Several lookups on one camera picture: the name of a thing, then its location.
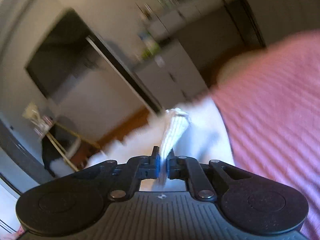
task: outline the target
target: wooden floor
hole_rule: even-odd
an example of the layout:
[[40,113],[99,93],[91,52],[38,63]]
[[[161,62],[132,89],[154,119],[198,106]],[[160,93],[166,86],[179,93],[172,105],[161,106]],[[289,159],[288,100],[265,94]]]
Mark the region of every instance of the wooden floor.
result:
[[134,129],[144,126],[148,123],[149,110],[146,108],[140,109],[121,125],[117,126],[112,131],[106,133],[97,143],[103,148],[106,144],[113,140],[122,141],[126,135]]

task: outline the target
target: pink blanket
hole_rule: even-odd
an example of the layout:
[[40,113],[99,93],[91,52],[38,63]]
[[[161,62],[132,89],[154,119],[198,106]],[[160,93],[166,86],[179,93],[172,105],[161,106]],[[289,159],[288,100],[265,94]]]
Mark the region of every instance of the pink blanket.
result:
[[320,32],[270,47],[212,98],[236,165],[303,193],[301,233],[320,239]]

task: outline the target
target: striped cloth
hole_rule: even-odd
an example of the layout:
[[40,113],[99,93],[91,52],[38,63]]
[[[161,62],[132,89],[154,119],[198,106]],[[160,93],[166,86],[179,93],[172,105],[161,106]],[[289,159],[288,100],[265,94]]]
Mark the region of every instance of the striped cloth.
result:
[[271,46],[212,98],[236,165],[303,193],[301,233],[320,239],[320,32]]

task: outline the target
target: white cloth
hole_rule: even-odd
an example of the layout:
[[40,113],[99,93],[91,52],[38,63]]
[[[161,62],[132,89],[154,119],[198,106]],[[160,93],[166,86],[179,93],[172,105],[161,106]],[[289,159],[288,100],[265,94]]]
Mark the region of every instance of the white cloth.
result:
[[[234,165],[228,134],[222,117],[210,97],[196,104],[178,105],[189,114],[191,125],[173,148],[176,156],[196,158],[200,163],[218,159]],[[131,157],[151,155],[154,146],[161,145],[165,130],[164,116],[154,117],[149,124],[131,132],[121,143],[115,141],[103,151],[90,158],[87,167],[105,160],[116,160],[126,163]],[[185,190],[181,180],[168,180],[163,191]],[[145,179],[140,191],[150,191],[154,180]]]

